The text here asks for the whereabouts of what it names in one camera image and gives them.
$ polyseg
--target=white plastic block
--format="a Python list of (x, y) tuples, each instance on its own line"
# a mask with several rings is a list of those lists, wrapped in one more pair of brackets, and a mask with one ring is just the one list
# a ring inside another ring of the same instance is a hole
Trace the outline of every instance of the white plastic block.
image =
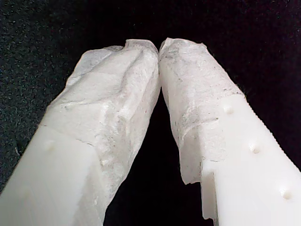
[(86, 52), (0, 196), (0, 225), (102, 225), (159, 91), (150, 41)]
[(219, 226), (300, 226), (301, 173), (204, 44), (167, 39), (159, 74), (187, 183)]

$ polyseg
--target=plastic surface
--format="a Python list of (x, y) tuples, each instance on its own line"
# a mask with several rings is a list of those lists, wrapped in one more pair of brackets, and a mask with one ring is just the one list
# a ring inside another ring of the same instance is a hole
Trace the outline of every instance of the plastic surface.
[(167, 39), (159, 73), (181, 174), (219, 226), (300, 226), (301, 173), (204, 44)]
[(86, 52), (0, 196), (3, 226), (99, 226), (160, 91), (147, 40)]

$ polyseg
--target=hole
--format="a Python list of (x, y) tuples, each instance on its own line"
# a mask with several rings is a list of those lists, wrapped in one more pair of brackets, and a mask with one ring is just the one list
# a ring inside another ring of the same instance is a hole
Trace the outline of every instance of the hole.
[(281, 196), (286, 199), (286, 200), (289, 200), (292, 198), (292, 193), (288, 190), (283, 190), (281, 191)]
[(232, 114), (234, 112), (232, 106), (224, 106), (224, 111), (226, 114)]
[(257, 147), (255, 144), (251, 144), (250, 145), (250, 150), (251, 152), (253, 152), (254, 154), (258, 154), (260, 152), (259, 147)]

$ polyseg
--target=white plastic piece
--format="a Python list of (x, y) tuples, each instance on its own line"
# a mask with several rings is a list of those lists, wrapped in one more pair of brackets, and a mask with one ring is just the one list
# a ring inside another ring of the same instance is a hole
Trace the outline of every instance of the white plastic piece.
[(204, 44), (167, 39), (162, 90), (187, 183), (219, 226), (300, 226), (301, 173)]
[(0, 225), (102, 225), (159, 91), (150, 41), (86, 52), (0, 196)]

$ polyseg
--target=black fabric background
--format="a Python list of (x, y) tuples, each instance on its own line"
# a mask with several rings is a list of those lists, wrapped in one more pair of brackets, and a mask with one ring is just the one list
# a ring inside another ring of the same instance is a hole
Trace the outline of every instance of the black fabric background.
[[(82, 53), (166, 37), (204, 42), (301, 169), (300, 0), (0, 0), (0, 191)], [(104, 225), (212, 225), (162, 95)]]

